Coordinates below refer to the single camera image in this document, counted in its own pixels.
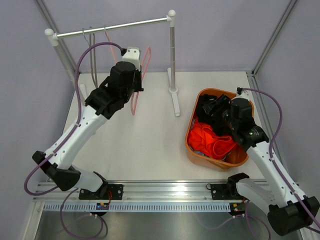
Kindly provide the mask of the pink hanger with black shorts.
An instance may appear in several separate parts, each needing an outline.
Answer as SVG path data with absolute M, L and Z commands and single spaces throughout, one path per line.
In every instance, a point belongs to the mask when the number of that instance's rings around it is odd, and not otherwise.
M 146 52 L 144 54 L 143 60 L 142 60 L 142 76 L 141 76 L 141 80 L 144 80 L 145 74 L 148 70 L 148 66 L 149 66 L 149 62 L 151 60 L 152 57 L 152 48 L 149 46 L 146 49 Z M 138 103 L 138 98 L 139 98 L 140 92 L 137 93 L 133 93 L 132 98 L 131 98 L 131 102 L 130 102 L 130 110 L 131 110 L 131 114 L 134 116 L 136 114 L 136 109 L 137 109 L 137 103 Z

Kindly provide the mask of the grey clothes hanger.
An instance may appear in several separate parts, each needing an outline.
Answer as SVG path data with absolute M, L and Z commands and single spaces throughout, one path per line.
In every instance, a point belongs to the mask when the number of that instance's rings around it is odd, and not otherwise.
M 88 39 L 86 38 L 86 35 L 83 34 L 84 39 L 86 40 L 89 47 L 96 44 L 96 36 L 94 33 L 90 33 L 88 35 Z M 97 75 L 97 60 L 96 60 L 96 49 L 93 48 L 89 52 L 89 60 L 90 60 L 90 74 L 92 83 L 95 88 L 98 88 L 98 75 Z

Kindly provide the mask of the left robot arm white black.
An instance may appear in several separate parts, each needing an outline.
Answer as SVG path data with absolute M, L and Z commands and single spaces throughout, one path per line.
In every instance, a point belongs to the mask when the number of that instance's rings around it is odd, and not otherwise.
M 36 151 L 32 159 L 62 191 L 79 188 L 100 200 L 108 192 L 108 182 L 99 173 L 73 165 L 78 152 L 91 136 L 129 102 L 134 92 L 143 91 L 141 70 L 134 63 L 119 61 L 109 76 L 80 106 L 75 123 L 46 151 Z

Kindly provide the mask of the black shorts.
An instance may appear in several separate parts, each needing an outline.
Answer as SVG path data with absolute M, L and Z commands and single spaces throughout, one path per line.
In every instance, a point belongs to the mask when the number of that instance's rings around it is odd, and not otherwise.
M 232 132 L 223 120 L 223 113 L 230 109 L 230 98 L 225 94 L 204 94 L 198 98 L 195 114 L 198 122 L 208 124 L 212 131 L 219 137 L 231 135 Z

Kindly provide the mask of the light blue shorts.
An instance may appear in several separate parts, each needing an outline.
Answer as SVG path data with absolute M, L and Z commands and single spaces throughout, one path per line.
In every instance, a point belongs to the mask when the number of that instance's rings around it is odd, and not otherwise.
M 196 157 L 205 159 L 205 160 L 215 160 L 215 161 L 222 161 L 225 162 L 227 159 L 228 154 L 216 154 L 215 152 L 211 152 L 211 155 L 207 155 L 201 151 L 192 151 Z

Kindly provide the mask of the orange shorts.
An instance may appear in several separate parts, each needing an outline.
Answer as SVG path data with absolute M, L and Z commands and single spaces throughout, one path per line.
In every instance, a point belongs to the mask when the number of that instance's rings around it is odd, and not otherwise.
M 217 155 L 229 154 L 237 148 L 237 144 L 230 135 L 216 135 L 208 124 L 198 122 L 197 118 L 189 131 L 187 144 L 193 151 L 200 151 L 207 155 L 211 155 L 211 152 Z

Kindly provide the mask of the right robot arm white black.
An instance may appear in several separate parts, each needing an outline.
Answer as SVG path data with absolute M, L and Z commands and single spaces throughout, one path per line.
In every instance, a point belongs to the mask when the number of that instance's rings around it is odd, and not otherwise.
M 234 98 L 222 95 L 202 106 L 204 113 L 230 131 L 232 139 L 254 161 L 270 191 L 254 183 L 244 173 L 228 178 L 226 192 L 237 199 L 246 198 L 261 209 L 279 236 L 320 224 L 316 215 L 320 203 L 308 197 L 295 183 L 274 153 L 274 139 L 269 139 L 254 118 L 253 107 L 245 93 Z

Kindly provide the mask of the pink hanger with orange shorts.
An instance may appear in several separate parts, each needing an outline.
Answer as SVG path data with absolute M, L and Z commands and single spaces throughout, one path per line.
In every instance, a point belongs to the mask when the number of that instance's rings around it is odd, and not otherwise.
M 105 33 L 105 36 L 106 36 L 108 42 L 111 42 L 110 35 L 109 35 L 108 31 L 104 30 L 104 33 Z M 114 51 L 114 48 L 113 48 L 114 46 L 110 45 L 109 47 L 110 47 L 110 51 L 111 51 L 111 54 L 112 54 L 112 57 L 113 57 L 113 61 L 116 64 L 117 63 L 117 57 L 116 57 L 116 54 L 115 54 L 115 51 Z

